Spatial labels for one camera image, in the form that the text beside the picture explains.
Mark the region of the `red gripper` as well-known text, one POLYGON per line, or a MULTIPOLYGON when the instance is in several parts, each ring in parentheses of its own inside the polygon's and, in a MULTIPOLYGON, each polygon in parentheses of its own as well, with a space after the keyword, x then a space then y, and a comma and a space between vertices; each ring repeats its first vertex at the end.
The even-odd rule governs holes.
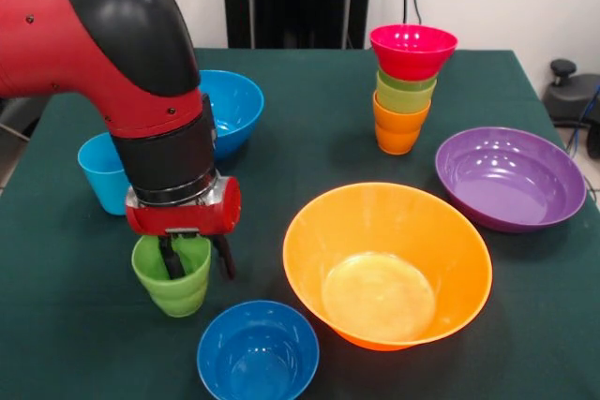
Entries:
POLYGON ((171 280, 183 278, 186 273, 168 234, 191 232, 202 236, 215 235, 212 244, 225 274, 230 280, 235 279, 231 248, 226 236, 221 235, 232 232, 240 218, 241 190, 234 177, 219 176, 199 197, 175 206, 143 205, 130 187, 125 206, 127 222, 136 233, 159 236, 158 249, 171 280))

